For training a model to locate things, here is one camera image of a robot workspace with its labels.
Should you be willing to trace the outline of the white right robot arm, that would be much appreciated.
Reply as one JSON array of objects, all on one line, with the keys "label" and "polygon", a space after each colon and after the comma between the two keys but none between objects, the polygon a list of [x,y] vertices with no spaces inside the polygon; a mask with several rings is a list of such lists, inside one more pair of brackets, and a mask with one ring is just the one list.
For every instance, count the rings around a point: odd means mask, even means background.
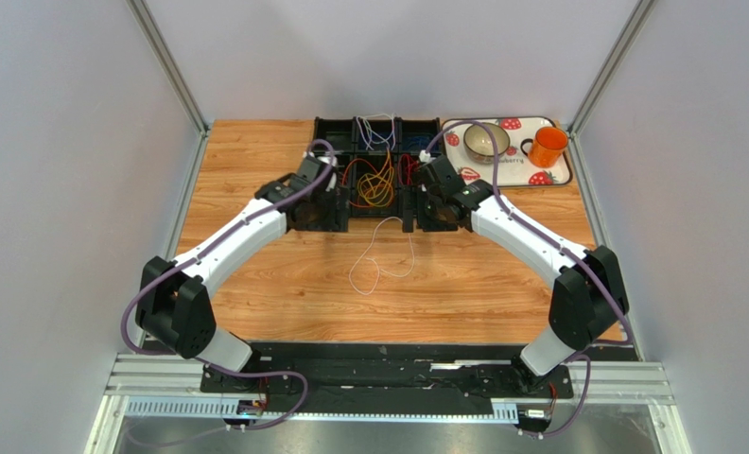
[{"label": "white right robot arm", "polygon": [[554,234],[483,180],[468,183],[449,160],[426,158],[412,176],[427,216],[485,237],[535,271],[551,289],[547,327],[521,351],[522,377],[541,377],[626,323],[629,305],[617,255]]}]

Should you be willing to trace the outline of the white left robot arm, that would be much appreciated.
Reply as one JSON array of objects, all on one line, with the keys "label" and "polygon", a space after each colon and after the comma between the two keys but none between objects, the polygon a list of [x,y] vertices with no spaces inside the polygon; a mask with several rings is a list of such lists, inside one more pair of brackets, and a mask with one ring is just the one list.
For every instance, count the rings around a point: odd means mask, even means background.
[{"label": "white left robot arm", "polygon": [[129,311],[135,324],[181,358],[242,371],[253,348],[218,325],[212,299],[263,247],[330,217],[340,195],[336,162],[307,153],[295,172],[263,185],[200,245],[171,260],[150,259]]}]

